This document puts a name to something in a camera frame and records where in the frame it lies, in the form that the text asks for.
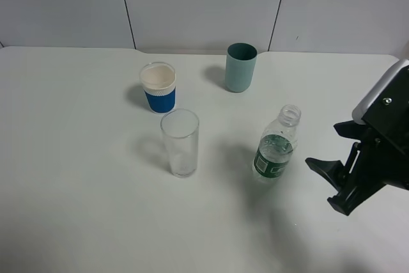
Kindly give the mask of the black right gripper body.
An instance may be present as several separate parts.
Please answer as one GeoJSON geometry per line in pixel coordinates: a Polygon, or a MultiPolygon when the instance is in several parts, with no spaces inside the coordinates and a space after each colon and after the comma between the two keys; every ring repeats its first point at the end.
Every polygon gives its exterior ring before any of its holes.
{"type": "Polygon", "coordinates": [[[359,181],[408,188],[408,68],[404,67],[363,116],[367,137],[355,140],[347,163],[359,181]]]}

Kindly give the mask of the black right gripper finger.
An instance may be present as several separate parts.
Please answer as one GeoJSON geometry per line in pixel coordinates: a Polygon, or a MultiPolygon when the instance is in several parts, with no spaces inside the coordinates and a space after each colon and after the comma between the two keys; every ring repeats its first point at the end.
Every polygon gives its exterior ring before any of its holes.
{"type": "Polygon", "coordinates": [[[359,181],[355,174],[349,174],[340,160],[323,161],[306,158],[309,168],[324,178],[337,191],[327,201],[331,207],[349,216],[359,205],[383,188],[383,183],[375,181],[359,181]]]}
{"type": "Polygon", "coordinates": [[[361,125],[354,121],[336,123],[334,129],[339,136],[347,139],[364,140],[367,137],[367,125],[361,125]]]}

